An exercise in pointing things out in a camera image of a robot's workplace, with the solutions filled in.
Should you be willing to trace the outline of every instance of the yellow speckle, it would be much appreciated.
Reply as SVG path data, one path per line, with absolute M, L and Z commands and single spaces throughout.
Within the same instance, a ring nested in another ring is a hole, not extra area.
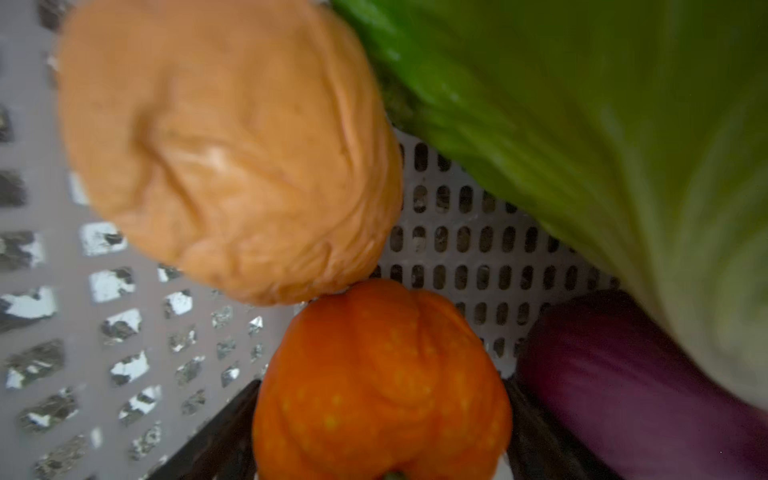
M 326 430 L 333 431 L 339 426 L 339 421 L 332 415 L 326 415 L 325 418 Z

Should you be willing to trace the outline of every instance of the perforated basket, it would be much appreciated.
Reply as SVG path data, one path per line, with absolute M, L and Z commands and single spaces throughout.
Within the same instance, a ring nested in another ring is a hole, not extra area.
M 0 2 L 0 477 L 135 480 L 263 375 L 298 307 L 229 300 L 91 212 L 57 133 L 67 8 Z M 404 208 L 374 275 L 450 298 L 508 376 L 542 310 L 616 280 L 399 139 Z

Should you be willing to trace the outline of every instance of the green lettuce leaf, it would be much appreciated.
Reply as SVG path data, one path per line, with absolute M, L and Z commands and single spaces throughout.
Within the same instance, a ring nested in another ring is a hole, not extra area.
M 768 2 L 335 0 L 394 122 L 768 408 Z

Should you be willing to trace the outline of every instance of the cabbage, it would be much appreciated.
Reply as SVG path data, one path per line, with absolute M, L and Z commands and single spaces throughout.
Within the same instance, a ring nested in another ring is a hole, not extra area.
M 335 0 L 393 121 L 768 408 L 768 2 Z

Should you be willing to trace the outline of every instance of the white plastic basket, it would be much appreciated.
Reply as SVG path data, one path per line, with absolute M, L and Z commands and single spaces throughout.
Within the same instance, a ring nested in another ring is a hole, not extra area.
M 263 375 L 297 308 L 193 283 L 88 208 L 51 74 L 69 3 L 0 2 L 0 476 L 135 480 Z M 508 376 L 547 305 L 615 279 L 417 138 L 399 139 L 404 208 L 375 274 L 450 298 Z

